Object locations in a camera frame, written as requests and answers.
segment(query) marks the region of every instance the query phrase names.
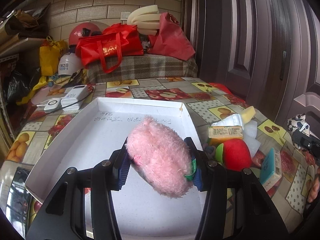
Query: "black plastic bag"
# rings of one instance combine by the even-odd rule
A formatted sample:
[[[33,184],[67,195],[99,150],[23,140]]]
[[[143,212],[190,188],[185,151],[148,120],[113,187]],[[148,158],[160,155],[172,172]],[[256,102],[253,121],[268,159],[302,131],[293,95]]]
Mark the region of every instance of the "black plastic bag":
[[[10,77],[4,80],[4,96],[7,103],[15,103],[27,96],[30,90],[39,82],[40,68],[34,69],[31,78],[23,70],[16,68]]]

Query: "wall outlet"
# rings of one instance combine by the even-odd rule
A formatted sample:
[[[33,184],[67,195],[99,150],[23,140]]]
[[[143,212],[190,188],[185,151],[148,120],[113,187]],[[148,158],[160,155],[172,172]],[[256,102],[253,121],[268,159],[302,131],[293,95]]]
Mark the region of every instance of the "wall outlet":
[[[121,12],[120,20],[121,21],[126,21],[130,14],[131,14],[131,12]]]

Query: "white charger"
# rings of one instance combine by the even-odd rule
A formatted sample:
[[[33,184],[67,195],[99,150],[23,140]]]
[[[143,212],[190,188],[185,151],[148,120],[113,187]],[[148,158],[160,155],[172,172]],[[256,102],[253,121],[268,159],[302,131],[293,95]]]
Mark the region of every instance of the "white charger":
[[[72,88],[68,94],[66,94],[62,99],[61,99],[61,105],[62,107],[69,106],[71,104],[74,104],[72,106],[64,108],[65,111],[70,111],[70,110],[78,110],[80,109],[81,105],[83,104],[82,100],[85,98],[87,95],[89,95],[89,87],[87,85],[81,85],[81,86],[75,86]]]
[[[60,107],[61,98],[51,98],[44,107],[45,113],[50,113]]]

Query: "brick wall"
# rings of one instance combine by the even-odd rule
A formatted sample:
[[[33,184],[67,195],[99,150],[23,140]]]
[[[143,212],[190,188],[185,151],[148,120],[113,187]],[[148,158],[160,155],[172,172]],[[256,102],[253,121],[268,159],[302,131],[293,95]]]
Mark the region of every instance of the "brick wall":
[[[121,11],[132,12],[139,7],[157,4],[160,12],[169,11],[180,20],[181,0],[27,0],[24,10],[51,3],[47,22],[55,40],[66,40],[70,31],[84,21],[107,25],[119,23]]]

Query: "metal screw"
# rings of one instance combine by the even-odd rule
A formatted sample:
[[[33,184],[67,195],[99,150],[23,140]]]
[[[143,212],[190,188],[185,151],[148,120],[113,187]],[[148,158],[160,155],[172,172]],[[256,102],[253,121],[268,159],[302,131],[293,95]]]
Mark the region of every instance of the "metal screw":
[[[111,161],[109,161],[109,160],[104,160],[103,162],[102,162],[102,166],[109,166],[111,164]]]
[[[67,169],[67,173],[68,173],[68,174],[72,174],[72,173],[74,173],[75,171],[76,171],[76,168],[75,168],[75,167],[71,167],[71,168]]]
[[[244,172],[244,174],[249,175],[249,174],[251,174],[252,171],[249,168],[244,168],[243,172]]]
[[[210,167],[215,167],[215,166],[217,166],[217,162],[215,162],[215,161],[208,161],[208,165],[209,165]]]

